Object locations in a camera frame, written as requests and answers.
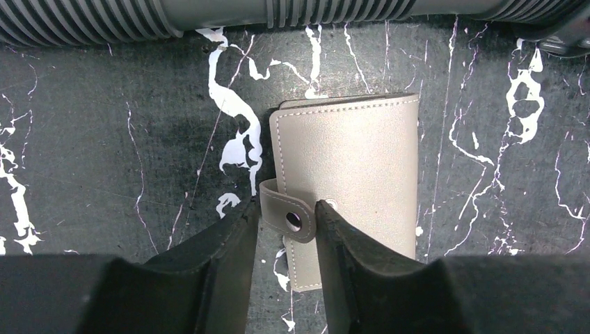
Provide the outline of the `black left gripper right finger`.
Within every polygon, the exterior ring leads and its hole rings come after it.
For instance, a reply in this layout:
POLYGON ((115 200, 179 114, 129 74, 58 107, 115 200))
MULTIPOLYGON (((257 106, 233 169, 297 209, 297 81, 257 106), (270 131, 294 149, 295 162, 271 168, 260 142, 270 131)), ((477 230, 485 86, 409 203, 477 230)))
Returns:
POLYGON ((465 333, 441 264, 425 265, 353 227, 325 200, 316 244, 329 333, 465 333))

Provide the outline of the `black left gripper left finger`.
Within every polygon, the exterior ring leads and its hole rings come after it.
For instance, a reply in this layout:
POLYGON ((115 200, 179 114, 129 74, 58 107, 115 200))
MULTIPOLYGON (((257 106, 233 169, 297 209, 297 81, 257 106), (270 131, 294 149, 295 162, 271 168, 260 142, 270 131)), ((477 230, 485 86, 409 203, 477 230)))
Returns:
POLYGON ((147 262, 110 259, 78 333, 243 333, 256 199, 147 262))

